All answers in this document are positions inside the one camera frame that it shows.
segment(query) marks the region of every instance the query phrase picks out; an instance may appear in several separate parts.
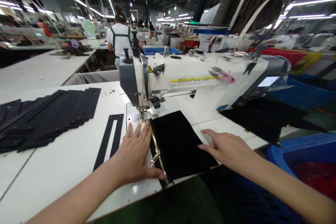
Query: left hand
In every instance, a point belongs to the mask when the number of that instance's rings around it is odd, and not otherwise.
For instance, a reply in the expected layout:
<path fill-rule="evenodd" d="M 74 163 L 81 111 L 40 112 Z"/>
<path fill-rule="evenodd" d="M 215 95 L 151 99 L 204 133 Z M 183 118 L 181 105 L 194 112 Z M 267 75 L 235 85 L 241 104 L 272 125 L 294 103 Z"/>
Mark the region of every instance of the left hand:
<path fill-rule="evenodd" d="M 115 164 L 114 169 L 118 170 L 120 186 L 149 178 L 167 179 L 162 170 L 149 167 L 149 164 L 146 163 L 152 138 L 152 128 L 147 121 L 140 133 L 141 124 L 140 121 L 133 136 L 131 136 L 132 124 L 129 123 L 122 144 L 109 160 Z"/>

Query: scissors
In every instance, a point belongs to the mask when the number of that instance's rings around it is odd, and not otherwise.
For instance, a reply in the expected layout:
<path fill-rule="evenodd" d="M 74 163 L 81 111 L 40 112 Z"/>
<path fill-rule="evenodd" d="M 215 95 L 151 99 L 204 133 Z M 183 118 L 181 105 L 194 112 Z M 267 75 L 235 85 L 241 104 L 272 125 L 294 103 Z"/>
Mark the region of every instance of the scissors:
<path fill-rule="evenodd" d="M 218 79 L 225 81 L 227 83 L 233 84 L 237 81 L 236 78 L 234 78 L 231 74 L 225 72 L 224 70 L 213 66 L 211 67 L 213 71 L 209 71 L 209 73 L 213 76 L 216 76 Z"/>

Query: display screen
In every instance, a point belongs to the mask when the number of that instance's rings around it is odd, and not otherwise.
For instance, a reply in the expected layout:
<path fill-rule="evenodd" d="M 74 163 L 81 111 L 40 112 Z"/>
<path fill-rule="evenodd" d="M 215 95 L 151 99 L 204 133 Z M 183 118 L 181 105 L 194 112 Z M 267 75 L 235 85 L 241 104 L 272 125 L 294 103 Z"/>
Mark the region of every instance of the display screen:
<path fill-rule="evenodd" d="M 259 85 L 258 87 L 263 87 L 263 86 L 271 86 L 277 79 L 279 79 L 280 76 L 270 76 L 266 77 Z"/>

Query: zipper pull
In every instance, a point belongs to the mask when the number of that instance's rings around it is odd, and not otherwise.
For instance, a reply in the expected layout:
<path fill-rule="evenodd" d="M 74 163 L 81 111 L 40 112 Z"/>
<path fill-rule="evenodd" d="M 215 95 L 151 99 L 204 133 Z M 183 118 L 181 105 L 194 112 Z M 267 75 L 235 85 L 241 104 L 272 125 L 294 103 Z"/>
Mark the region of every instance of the zipper pull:
<path fill-rule="evenodd" d="M 154 165 L 155 165 L 157 159 L 159 158 L 159 156 L 160 156 L 160 151 L 159 151 L 158 149 L 156 149 L 156 154 L 155 154 L 155 156 L 154 156 L 153 159 L 149 162 L 149 164 L 150 164 L 152 167 L 154 167 Z"/>

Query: gold zipper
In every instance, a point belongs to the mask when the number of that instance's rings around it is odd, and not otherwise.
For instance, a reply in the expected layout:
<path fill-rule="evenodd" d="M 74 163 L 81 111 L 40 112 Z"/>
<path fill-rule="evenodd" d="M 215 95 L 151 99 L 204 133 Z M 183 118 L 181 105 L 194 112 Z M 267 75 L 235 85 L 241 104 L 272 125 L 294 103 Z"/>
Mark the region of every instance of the gold zipper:
<path fill-rule="evenodd" d="M 163 167 L 163 162 L 162 162 L 162 159 L 161 159 L 161 153 L 160 153 L 160 150 L 159 150 L 158 144 L 157 144 L 157 142 L 156 142 L 156 138 L 155 138 L 155 136 L 154 136 L 153 131 L 152 131 L 152 137 L 153 137 L 153 141 L 154 141 L 154 144 L 155 144 L 155 151 L 156 151 L 156 154 L 154 155 L 153 159 L 150 161 L 149 164 L 150 164 L 152 167 L 154 167 L 156 161 L 159 160 L 160 165 L 161 165 L 161 169 L 162 169 L 163 173 L 167 176 L 166 171 L 165 171 L 165 168 Z"/>

